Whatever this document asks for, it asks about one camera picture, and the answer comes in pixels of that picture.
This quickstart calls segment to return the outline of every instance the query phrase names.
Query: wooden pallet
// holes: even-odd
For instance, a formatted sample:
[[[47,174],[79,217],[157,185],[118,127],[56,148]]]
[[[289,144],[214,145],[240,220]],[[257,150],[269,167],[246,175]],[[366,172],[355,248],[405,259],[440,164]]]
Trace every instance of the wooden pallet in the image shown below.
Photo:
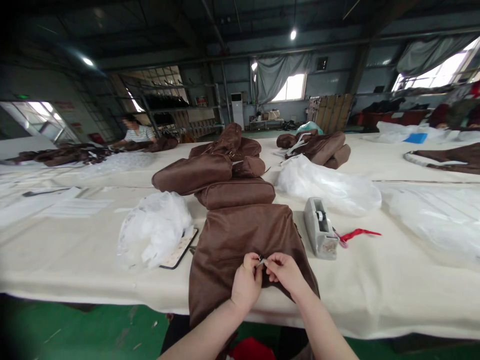
[[[308,121],[315,122],[324,134],[343,131],[352,110],[352,94],[310,98]]]

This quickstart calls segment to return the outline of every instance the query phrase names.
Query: clear plastic bag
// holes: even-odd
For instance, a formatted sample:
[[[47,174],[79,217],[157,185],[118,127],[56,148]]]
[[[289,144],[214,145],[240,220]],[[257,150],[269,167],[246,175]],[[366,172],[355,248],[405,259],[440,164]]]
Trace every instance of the clear plastic bag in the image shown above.
[[[480,141],[480,131],[462,131],[458,134],[458,141],[465,142],[479,142]]]
[[[176,192],[144,197],[121,225],[117,258],[126,269],[156,268],[193,231],[186,200]]]
[[[427,140],[442,138],[447,135],[445,129],[433,128],[428,124],[404,126],[379,121],[376,127],[380,130],[380,133],[365,135],[362,139],[375,143],[395,144],[407,140],[411,134],[428,134]]]
[[[366,177],[349,175],[316,165],[304,155],[282,163],[276,188],[288,195],[307,200],[317,197],[337,211],[362,217],[379,209],[382,195]]]
[[[295,134],[301,133],[302,131],[315,130],[315,129],[318,130],[318,135],[323,135],[324,132],[322,131],[322,129],[313,121],[309,121],[306,124],[303,124],[302,126],[300,126],[297,129]]]
[[[143,169],[152,164],[155,154],[149,152],[121,152],[113,154],[105,161],[84,167],[78,176],[80,179],[89,179],[113,173]]]
[[[480,265],[480,190],[381,184],[388,212],[419,238]]]

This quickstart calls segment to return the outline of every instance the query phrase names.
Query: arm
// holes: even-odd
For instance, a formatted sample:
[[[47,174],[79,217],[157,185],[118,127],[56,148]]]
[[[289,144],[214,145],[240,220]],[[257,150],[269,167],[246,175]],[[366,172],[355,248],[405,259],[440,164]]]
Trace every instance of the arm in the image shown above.
[[[231,298],[214,310],[200,325],[169,348],[158,360],[212,360],[239,327],[257,302],[262,289],[262,265],[253,252],[243,258],[236,270]]]
[[[125,138],[123,140],[117,141],[116,143],[112,144],[112,148],[119,148],[124,145],[127,145],[130,141],[132,141],[132,136],[130,135],[130,132],[127,131],[125,134]]]
[[[265,265],[269,280],[280,282],[298,305],[315,359],[358,360],[322,301],[305,281],[295,260],[276,252],[268,257]]]
[[[129,143],[128,140],[123,139],[123,140],[117,141],[116,143],[113,143],[113,144],[110,145],[110,146],[111,146],[112,148],[120,148],[120,147],[122,147],[122,146],[124,146],[124,145],[127,145],[128,143]]]
[[[147,127],[146,136],[148,136],[148,138],[150,139],[150,141],[153,142],[154,144],[157,143],[157,138],[155,137],[154,132],[152,131],[152,129],[149,128],[149,127]]]

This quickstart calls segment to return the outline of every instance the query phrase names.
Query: red ribbon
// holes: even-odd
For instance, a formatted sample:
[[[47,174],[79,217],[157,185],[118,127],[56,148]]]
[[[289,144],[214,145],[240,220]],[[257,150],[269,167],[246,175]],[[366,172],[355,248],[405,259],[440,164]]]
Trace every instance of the red ribbon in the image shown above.
[[[382,236],[381,233],[378,233],[378,232],[373,232],[373,231],[368,231],[368,230],[365,230],[365,229],[355,229],[354,231],[348,233],[348,234],[345,234],[343,236],[340,236],[340,241],[346,243],[348,240],[350,240],[351,238],[354,238],[356,237],[357,235],[360,235],[360,234],[372,234],[372,235],[380,235]]]

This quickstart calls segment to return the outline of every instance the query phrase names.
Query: gray curtain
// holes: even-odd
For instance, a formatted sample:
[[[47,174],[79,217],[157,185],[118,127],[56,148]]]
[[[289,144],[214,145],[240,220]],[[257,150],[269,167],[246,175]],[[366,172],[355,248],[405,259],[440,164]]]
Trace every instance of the gray curtain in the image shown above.
[[[256,60],[258,63],[256,82],[253,86],[257,104],[261,105],[272,101],[289,76],[308,72],[312,58],[312,53],[258,58]]]
[[[404,77],[422,75],[462,51],[479,34],[460,34],[412,41],[403,52],[396,70]]]

